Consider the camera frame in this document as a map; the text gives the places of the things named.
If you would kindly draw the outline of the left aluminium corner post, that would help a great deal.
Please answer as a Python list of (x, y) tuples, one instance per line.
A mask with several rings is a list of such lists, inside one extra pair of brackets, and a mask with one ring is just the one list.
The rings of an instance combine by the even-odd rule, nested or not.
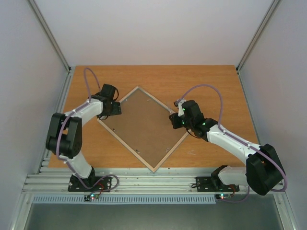
[(49, 25), (47, 24), (38, 4), (36, 3), (35, 0), (27, 0), (29, 6), (31, 7), (34, 15), (36, 16), (38, 22), (40, 23), (43, 31), (45, 32), (48, 40), (50, 41), (51, 45), (53, 46), (55, 52), (57, 53), (58, 57), (60, 58), (65, 70), (67, 73), (70, 73), (71, 71), (71, 67), (70, 65), (68, 64), (66, 58), (64, 57), (62, 51), (61, 51), (61, 48), (60, 46), (58, 45)]

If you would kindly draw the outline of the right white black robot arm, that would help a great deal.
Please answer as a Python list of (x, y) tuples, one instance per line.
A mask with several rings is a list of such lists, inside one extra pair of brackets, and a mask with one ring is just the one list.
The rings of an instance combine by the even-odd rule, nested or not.
[(184, 128), (197, 139), (215, 144), (244, 163), (244, 167), (222, 165), (211, 174), (212, 186), (222, 190), (228, 185), (248, 186), (258, 195), (275, 191), (285, 181), (285, 171), (273, 146), (249, 142), (224, 128), (218, 121), (204, 117), (194, 100), (174, 102), (178, 112), (169, 116), (174, 129)]

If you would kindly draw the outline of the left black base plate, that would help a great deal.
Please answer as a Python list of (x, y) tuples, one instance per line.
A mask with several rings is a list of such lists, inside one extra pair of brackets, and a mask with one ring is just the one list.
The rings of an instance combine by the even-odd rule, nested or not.
[(98, 190), (107, 190), (111, 187), (112, 185), (112, 178), (111, 177), (106, 177), (103, 180), (101, 180), (99, 183), (94, 185), (100, 177), (97, 176), (90, 176), (87, 179), (81, 178), (81, 181), (89, 187), (86, 188), (80, 180), (75, 176), (72, 175), (69, 180), (69, 185), (68, 185), (68, 192), (93, 192), (93, 191), (98, 191)]

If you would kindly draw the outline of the right circuit board with LEDs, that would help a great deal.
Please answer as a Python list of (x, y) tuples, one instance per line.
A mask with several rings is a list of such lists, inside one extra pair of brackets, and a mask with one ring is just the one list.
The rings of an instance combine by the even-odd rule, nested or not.
[(219, 199), (219, 200), (226, 200), (226, 199), (230, 199), (232, 198), (234, 195), (233, 194), (225, 194), (225, 193), (221, 193), (221, 194), (216, 194), (215, 198)]

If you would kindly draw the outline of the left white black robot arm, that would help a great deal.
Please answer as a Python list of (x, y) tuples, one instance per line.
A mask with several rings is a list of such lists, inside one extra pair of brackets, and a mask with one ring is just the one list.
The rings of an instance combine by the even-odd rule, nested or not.
[(92, 118), (107, 119), (120, 115), (117, 102), (118, 89), (104, 84), (102, 89), (77, 108), (66, 113), (54, 113), (51, 117), (46, 139), (46, 149), (56, 155), (72, 171), (72, 185), (86, 191), (99, 183), (91, 166), (82, 154), (83, 126)]

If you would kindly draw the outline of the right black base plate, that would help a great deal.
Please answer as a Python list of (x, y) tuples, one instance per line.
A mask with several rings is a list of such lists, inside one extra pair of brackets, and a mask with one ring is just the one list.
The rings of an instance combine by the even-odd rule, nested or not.
[(200, 176), (196, 177), (196, 188), (198, 192), (239, 192), (240, 188), (238, 185), (225, 185), (219, 184), (215, 186), (212, 182), (211, 177)]

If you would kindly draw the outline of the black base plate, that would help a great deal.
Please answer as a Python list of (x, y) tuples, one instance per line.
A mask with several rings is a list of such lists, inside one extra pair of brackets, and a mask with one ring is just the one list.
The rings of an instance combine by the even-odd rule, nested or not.
[(196, 177), (196, 188), (198, 192), (239, 192), (240, 188), (238, 185), (225, 185), (219, 184), (215, 186), (212, 182), (211, 177), (200, 176)]
[(93, 191), (98, 191), (98, 190), (107, 190), (111, 187), (112, 185), (112, 178), (111, 177), (106, 177), (103, 180), (101, 180), (99, 183), (94, 185), (100, 177), (97, 176), (90, 176), (87, 179), (81, 178), (81, 181), (89, 187), (86, 188), (80, 180), (75, 176), (72, 175), (69, 180), (69, 185), (68, 185), (68, 192), (93, 192)]

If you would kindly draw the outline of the left circuit board with LEDs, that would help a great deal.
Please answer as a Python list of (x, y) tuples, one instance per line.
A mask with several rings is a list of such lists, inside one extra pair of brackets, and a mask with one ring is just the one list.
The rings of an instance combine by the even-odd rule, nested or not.
[(83, 200), (84, 202), (92, 202), (95, 199), (98, 199), (100, 197), (99, 194), (90, 194), (90, 195), (85, 195)]

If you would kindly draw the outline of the right aluminium corner post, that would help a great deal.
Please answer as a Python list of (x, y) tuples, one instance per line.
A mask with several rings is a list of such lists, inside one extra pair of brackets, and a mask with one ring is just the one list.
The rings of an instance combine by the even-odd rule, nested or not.
[(240, 71), (242, 70), (243, 66), (245, 65), (248, 57), (250, 56), (251, 52), (253, 51), (254, 47), (256, 46), (257, 42), (261, 38), (264, 30), (266, 29), (267, 25), (269, 24), (271, 18), (273, 17), (275, 11), (277, 10), (278, 6), (280, 5), (281, 0), (272, 0), (270, 3), (266, 13), (264, 14), (259, 26), (257, 27), (249, 45), (247, 46), (241, 60), (239, 61), (238, 65), (236, 66), (236, 72), (239, 75)]

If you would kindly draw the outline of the circuit board with leds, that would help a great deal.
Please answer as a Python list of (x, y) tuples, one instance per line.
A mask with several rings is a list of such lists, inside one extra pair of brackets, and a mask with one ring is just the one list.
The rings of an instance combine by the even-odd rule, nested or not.
[(90, 195), (85, 195), (83, 200), (84, 202), (92, 202), (95, 199), (98, 199), (100, 197), (99, 194), (90, 194)]
[(219, 200), (226, 200), (226, 199), (230, 199), (232, 198), (234, 195), (233, 194), (225, 194), (225, 193), (221, 193), (221, 194), (216, 194), (215, 198), (219, 199)]

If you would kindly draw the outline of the aluminium corner post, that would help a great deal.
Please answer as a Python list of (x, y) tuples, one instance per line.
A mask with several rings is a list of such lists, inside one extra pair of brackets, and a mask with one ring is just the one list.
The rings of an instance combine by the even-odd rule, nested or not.
[(48, 40), (50, 41), (51, 45), (53, 46), (55, 52), (57, 53), (58, 57), (60, 58), (65, 70), (67, 73), (70, 73), (71, 71), (71, 67), (70, 65), (68, 64), (66, 58), (64, 57), (62, 51), (61, 51), (61, 48), (60, 46), (58, 45), (49, 25), (47, 24), (38, 4), (36, 3), (35, 0), (27, 0), (29, 6), (31, 7), (34, 15), (36, 16), (38, 22), (40, 23), (43, 31), (45, 32)]
[(273, 17), (275, 11), (277, 10), (278, 6), (280, 5), (281, 0), (272, 0), (270, 3), (266, 13), (264, 14), (259, 26), (257, 27), (249, 45), (247, 46), (241, 60), (239, 61), (238, 65), (236, 66), (236, 72), (239, 75), (240, 71), (242, 70), (243, 66), (245, 65), (248, 57), (250, 56), (251, 52), (253, 51), (254, 47), (256, 46), (257, 42), (261, 38), (264, 30), (266, 29), (267, 25), (269, 24), (271, 18)]

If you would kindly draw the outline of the turquoise picture frame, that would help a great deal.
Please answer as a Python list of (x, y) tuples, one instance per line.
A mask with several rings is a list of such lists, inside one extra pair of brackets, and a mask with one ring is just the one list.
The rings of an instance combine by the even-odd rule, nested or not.
[(168, 106), (137, 86), (120, 101), (121, 114), (98, 122), (150, 171), (156, 172), (187, 137), (173, 129)]

